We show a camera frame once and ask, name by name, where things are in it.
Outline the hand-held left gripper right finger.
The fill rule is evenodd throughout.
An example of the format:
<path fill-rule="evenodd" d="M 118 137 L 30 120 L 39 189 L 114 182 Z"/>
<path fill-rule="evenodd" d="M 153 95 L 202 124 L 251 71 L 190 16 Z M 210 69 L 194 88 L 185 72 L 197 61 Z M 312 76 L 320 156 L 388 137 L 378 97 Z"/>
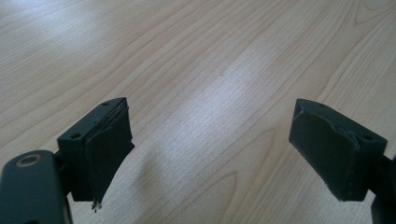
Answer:
<path fill-rule="evenodd" d="M 387 140 L 334 109 L 297 99 L 290 143 L 339 201 L 364 200 L 370 190 L 388 197 Z"/>

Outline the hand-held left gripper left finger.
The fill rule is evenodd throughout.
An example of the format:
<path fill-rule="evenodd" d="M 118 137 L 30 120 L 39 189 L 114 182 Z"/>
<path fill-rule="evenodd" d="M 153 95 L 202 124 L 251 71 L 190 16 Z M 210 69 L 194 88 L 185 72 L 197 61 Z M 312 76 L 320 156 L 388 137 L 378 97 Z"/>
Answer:
<path fill-rule="evenodd" d="M 57 138 L 56 162 L 64 188 L 76 202 L 101 207 L 107 189 L 133 150 L 124 97 L 99 104 Z"/>

